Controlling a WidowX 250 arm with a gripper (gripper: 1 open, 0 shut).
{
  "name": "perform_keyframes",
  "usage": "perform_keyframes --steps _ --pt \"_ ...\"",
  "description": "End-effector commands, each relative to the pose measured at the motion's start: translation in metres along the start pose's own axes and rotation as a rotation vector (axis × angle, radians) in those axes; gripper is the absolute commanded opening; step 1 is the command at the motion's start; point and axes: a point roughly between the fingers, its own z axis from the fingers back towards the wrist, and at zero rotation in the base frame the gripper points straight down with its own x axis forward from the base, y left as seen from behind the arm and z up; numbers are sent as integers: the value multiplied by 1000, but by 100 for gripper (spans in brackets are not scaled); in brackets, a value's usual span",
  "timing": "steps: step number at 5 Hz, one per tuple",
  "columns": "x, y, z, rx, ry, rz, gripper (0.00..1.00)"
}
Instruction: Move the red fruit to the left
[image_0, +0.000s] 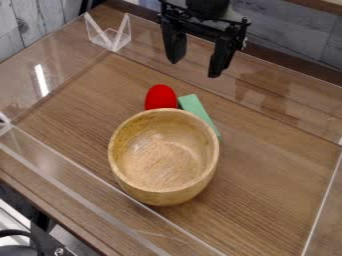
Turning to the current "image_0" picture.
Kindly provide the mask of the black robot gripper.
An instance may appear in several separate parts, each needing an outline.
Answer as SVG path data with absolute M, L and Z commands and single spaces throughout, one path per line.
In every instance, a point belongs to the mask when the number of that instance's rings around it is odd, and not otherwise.
M 210 59 L 208 77 L 216 78 L 227 69 L 236 50 L 230 36 L 244 37 L 250 19 L 232 8 L 232 0 L 159 0 L 160 27 L 166 55 L 176 64 L 186 55 L 187 33 L 216 37 Z

